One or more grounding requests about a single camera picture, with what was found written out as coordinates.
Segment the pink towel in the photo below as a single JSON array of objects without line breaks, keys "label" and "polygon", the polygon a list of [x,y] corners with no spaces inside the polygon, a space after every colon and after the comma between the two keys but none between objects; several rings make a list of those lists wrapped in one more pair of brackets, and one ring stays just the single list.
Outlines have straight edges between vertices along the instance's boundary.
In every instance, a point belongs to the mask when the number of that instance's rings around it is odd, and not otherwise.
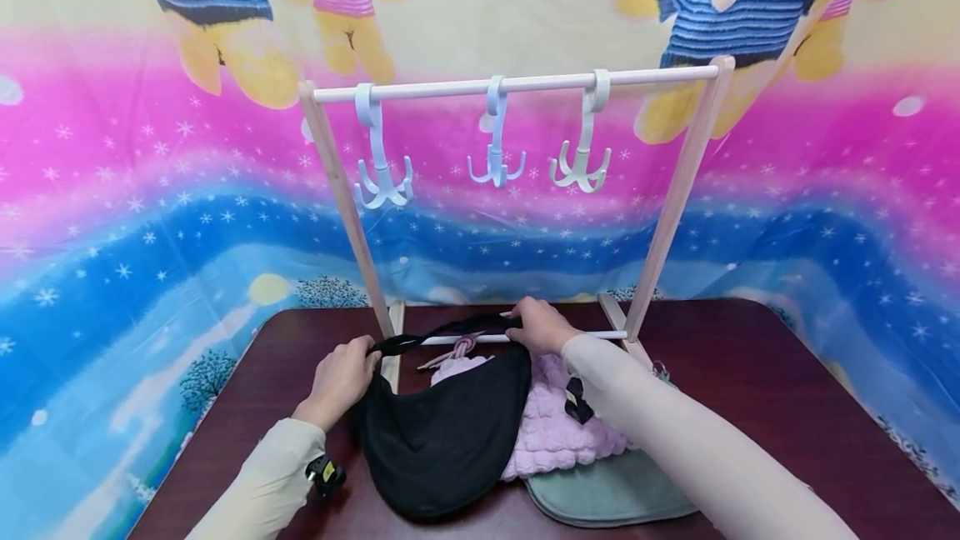
[{"label": "pink towel", "polygon": [[[463,373],[486,362],[485,357],[449,358],[433,374],[431,384],[443,378]],[[567,383],[570,374],[563,360],[556,355],[544,355],[532,360],[532,383],[523,421],[517,435],[517,446],[501,479],[529,478],[555,469],[573,469],[612,454],[636,448],[623,434],[613,430],[594,416],[580,425],[567,415],[563,405],[567,401]]]}]

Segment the wooden rack frame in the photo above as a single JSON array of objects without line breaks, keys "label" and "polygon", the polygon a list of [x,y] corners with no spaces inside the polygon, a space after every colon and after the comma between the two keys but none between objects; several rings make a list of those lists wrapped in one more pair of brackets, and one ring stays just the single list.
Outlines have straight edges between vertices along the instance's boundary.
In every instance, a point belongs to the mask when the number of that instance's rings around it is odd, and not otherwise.
[{"label": "wooden rack frame", "polygon": [[[720,106],[730,86],[734,61],[730,56],[714,58],[709,65],[702,67],[674,67],[661,70],[637,70],[629,72],[611,72],[610,81],[614,86],[633,84],[655,84],[669,82],[706,81],[693,120],[690,122],[687,134],[683,138],[683,146],[674,168],[673,177],[666,197],[663,200],[663,210],[657,219],[657,226],[652,236],[650,250],[647,252],[643,269],[637,281],[636,292],[626,314],[620,308],[613,296],[600,293],[597,300],[607,315],[613,330],[625,332],[622,340],[624,348],[630,352],[646,368],[653,369],[653,362],[643,346],[638,342],[640,326],[653,299],[654,289],[659,275],[666,262],[670,244],[673,242],[683,208],[693,188],[693,181],[707,150],[710,131],[716,122]],[[593,73],[575,73],[566,75],[547,75],[547,77],[514,77],[501,81],[500,89],[507,93],[532,92],[542,90],[558,90],[573,88],[590,88],[596,83]],[[490,80],[467,80],[455,82],[432,82],[423,84],[399,84],[390,86],[374,86],[371,97],[378,100],[404,98],[455,97],[467,94],[483,94],[487,91]],[[383,289],[373,266],[370,246],[360,223],[358,207],[353,194],[350,192],[349,181],[343,162],[337,151],[333,131],[327,113],[323,111],[324,103],[352,102],[355,97],[355,87],[334,87],[320,90],[311,81],[304,81],[299,85],[299,97],[303,106],[306,123],[313,135],[313,141],[320,153],[323,169],[327,172],[330,190],[337,204],[337,210],[347,230],[353,256],[360,267],[362,280],[367,287],[373,312],[377,315],[377,323],[385,338],[403,330],[404,301],[397,301],[387,306]],[[397,387],[398,362],[384,363],[384,375],[391,378],[394,390]]]}]

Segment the gray-green mat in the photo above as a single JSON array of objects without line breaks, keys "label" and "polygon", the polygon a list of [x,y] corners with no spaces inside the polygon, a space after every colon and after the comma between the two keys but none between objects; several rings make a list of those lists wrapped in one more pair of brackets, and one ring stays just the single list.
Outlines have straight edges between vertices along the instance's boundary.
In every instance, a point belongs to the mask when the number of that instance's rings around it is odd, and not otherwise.
[{"label": "gray-green mat", "polygon": [[525,482],[537,508],[576,528],[616,528],[697,511],[643,451],[626,451]]}]

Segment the black clip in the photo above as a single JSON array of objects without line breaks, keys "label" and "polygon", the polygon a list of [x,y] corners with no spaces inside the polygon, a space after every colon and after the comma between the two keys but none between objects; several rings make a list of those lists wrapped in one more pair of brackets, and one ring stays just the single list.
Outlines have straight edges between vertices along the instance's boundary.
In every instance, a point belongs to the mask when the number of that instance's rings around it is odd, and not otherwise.
[{"label": "black clip", "polygon": [[563,409],[567,410],[567,415],[580,422],[580,425],[586,424],[590,418],[593,418],[593,409],[583,400],[583,382],[580,377],[570,377],[567,383],[567,402]]},{"label": "black clip", "polygon": [[320,457],[313,459],[306,466],[306,478],[308,482],[313,483],[317,489],[317,495],[321,500],[333,496],[347,481],[347,472],[343,467],[331,462],[327,454],[321,454]]}]

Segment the black strap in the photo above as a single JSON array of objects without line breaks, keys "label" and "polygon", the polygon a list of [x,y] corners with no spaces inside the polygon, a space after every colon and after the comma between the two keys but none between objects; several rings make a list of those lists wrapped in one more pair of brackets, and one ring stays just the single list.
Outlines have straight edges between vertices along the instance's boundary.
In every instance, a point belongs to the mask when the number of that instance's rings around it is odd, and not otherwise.
[{"label": "black strap", "polygon": [[403,355],[411,348],[423,344],[424,340],[435,336],[466,336],[468,333],[504,333],[511,328],[522,327],[519,317],[504,317],[497,313],[482,313],[473,315],[460,321],[451,321],[443,324],[423,336],[415,336],[412,333],[400,333],[374,344],[367,355],[374,351],[380,351],[384,357],[393,357]]}]

